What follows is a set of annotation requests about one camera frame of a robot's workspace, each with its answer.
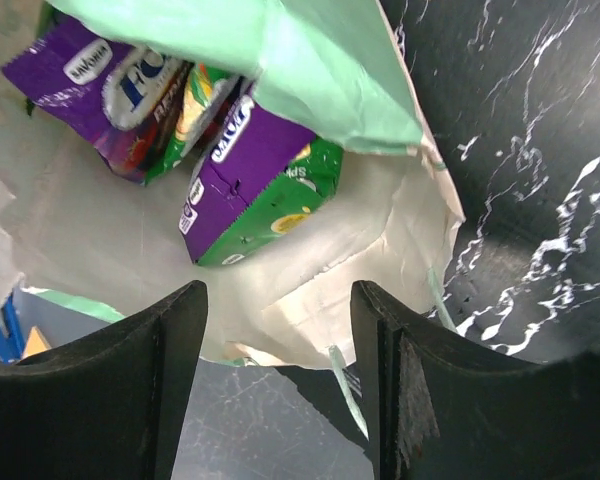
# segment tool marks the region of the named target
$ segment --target snack package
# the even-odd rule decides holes
[[[236,263],[293,230],[335,195],[343,153],[341,147],[316,138],[258,195],[198,264]],[[190,198],[195,199],[202,188],[196,179]]]
[[[40,6],[40,12],[38,13],[38,25],[36,26],[36,38],[40,38],[50,32],[53,28],[57,27],[60,22],[66,18],[66,15],[56,10],[54,7],[49,5],[47,2],[42,2]],[[31,116],[35,104],[30,98],[27,98],[26,109],[27,115]]]
[[[203,150],[204,145],[199,145],[199,140],[204,144],[205,140],[215,137],[222,120],[220,126],[213,125],[213,122],[218,116],[222,119],[226,117],[230,104],[225,102],[229,100],[233,103],[236,100],[239,92],[236,85],[239,80],[239,75],[232,75],[219,68],[201,63],[194,65],[184,87],[182,111],[171,141],[162,160],[147,173],[147,182],[176,167],[194,145]],[[224,117],[221,111],[223,106],[226,106]]]
[[[333,196],[341,159],[340,147],[243,95],[193,175],[179,224],[191,259],[235,263],[287,233]]]
[[[68,17],[3,67],[35,105],[69,124],[109,168],[145,183],[178,120],[191,65],[105,40]]]

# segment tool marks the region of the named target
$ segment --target chip bag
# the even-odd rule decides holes
[[[60,24],[60,21],[66,17],[66,15],[62,14],[54,7],[49,5],[47,2],[43,2],[40,6],[40,13],[38,14],[38,25],[36,27],[36,38],[40,38],[50,32],[53,28],[57,27]],[[33,114],[33,110],[35,108],[35,104],[31,101],[30,98],[27,98],[26,109],[27,114],[31,116]]]
[[[3,67],[33,103],[69,124],[117,175],[145,183],[178,120],[191,65],[111,42],[66,18]]]
[[[221,110],[224,102],[232,94],[235,100],[239,91],[236,87],[239,79],[240,76],[219,68],[201,63],[194,65],[184,87],[182,111],[171,141],[162,160],[147,173],[147,182],[176,167],[201,139],[199,149],[204,149],[205,140],[213,138],[219,129],[217,125],[213,125],[217,116],[221,118],[222,124]]]

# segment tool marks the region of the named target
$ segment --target gray floor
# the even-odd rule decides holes
[[[106,324],[18,295],[23,329],[52,346]],[[276,370],[201,360],[183,425],[174,480],[367,480],[371,463]]]

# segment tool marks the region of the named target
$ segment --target brand logo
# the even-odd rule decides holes
[[[76,85],[85,85],[98,78],[112,57],[113,52],[107,41],[99,38],[69,60],[63,71]]]
[[[227,124],[222,138],[211,152],[211,160],[215,163],[222,163],[229,155],[229,152],[240,138],[240,135],[251,120],[251,110],[255,107],[255,103],[248,95],[245,95],[240,100],[238,108],[236,108],[233,118]]]
[[[149,49],[133,50],[103,89],[105,114],[111,124],[123,131],[140,125],[158,106],[181,65],[180,60]]]
[[[244,255],[240,253],[234,253],[233,255],[227,257],[222,262],[223,265],[233,265],[234,263],[238,263],[240,260],[244,258]]]
[[[202,184],[202,180],[196,178],[196,181],[193,182],[191,191],[189,192],[189,202],[191,202],[191,205],[200,203],[202,195],[204,195],[204,185]]]
[[[306,167],[289,167],[285,171],[289,178],[304,178],[307,176]]]
[[[178,75],[178,79],[173,82],[171,88],[166,93],[162,101],[156,106],[156,109],[153,112],[153,117],[156,119],[156,123],[160,123],[171,111],[171,106],[173,101],[176,98],[176,94],[178,93],[178,89],[180,85],[182,85],[182,81],[187,75],[187,70],[183,69]]]
[[[189,207],[189,205],[185,204],[182,215],[180,215],[180,222],[178,224],[178,228],[180,228],[180,231],[183,235],[189,233],[189,230],[191,230],[191,227],[197,218],[198,212]]]

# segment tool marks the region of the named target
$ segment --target black surface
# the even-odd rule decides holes
[[[600,0],[382,4],[467,214],[460,332],[534,362],[600,344]]]
[[[55,347],[108,326],[36,295],[16,292],[15,302],[23,330],[41,325]],[[198,360],[172,480],[372,477],[362,451],[318,414],[289,379],[272,368]]]
[[[369,442],[364,437],[349,411],[347,402],[331,370],[306,370],[300,367],[279,367],[276,370],[291,380],[302,395],[314,408],[329,419],[331,423],[349,441],[363,449],[369,457]],[[357,372],[348,375],[353,381],[352,396],[358,404],[361,403],[359,380]]]
[[[194,282],[0,365],[0,479],[171,478],[206,316],[206,287]]]
[[[506,357],[368,282],[351,310],[378,480],[600,478],[600,348]]]

